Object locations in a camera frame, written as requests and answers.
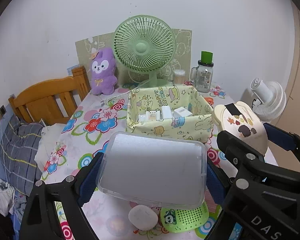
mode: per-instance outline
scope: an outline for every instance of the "metal screw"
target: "metal screw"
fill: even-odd
[[[71,182],[74,180],[74,176],[68,176],[66,177],[66,182]]]
[[[36,181],[36,182],[35,182],[35,185],[36,185],[37,187],[41,186],[41,185],[42,185],[42,180]]]
[[[237,179],[235,185],[240,189],[247,189],[249,187],[249,182],[245,179]]]
[[[256,158],[255,155],[252,154],[252,153],[247,153],[247,154],[246,154],[246,157],[247,157],[249,160],[254,160],[254,159]]]

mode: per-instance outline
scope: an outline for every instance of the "green perforated tray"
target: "green perforated tray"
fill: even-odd
[[[162,225],[169,232],[185,232],[202,226],[209,218],[207,204],[203,204],[191,210],[185,209],[167,209],[160,211]]]

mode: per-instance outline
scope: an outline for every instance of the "green cap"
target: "green cap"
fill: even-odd
[[[212,63],[212,52],[202,51],[201,52],[201,63],[211,64]]]

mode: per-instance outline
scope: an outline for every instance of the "wooden headboard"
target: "wooden headboard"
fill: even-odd
[[[67,123],[77,109],[72,91],[78,91],[81,101],[90,91],[84,66],[74,68],[72,74],[73,77],[51,79],[34,84],[23,90],[16,98],[10,97],[9,102],[13,112],[26,122],[39,122],[43,119],[47,125]],[[56,95],[60,97],[68,117],[63,116],[56,102]]]

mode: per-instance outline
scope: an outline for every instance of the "panda illustration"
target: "panda illustration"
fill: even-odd
[[[164,223],[166,224],[177,224],[176,213],[173,209],[166,211],[166,214],[163,216]]]

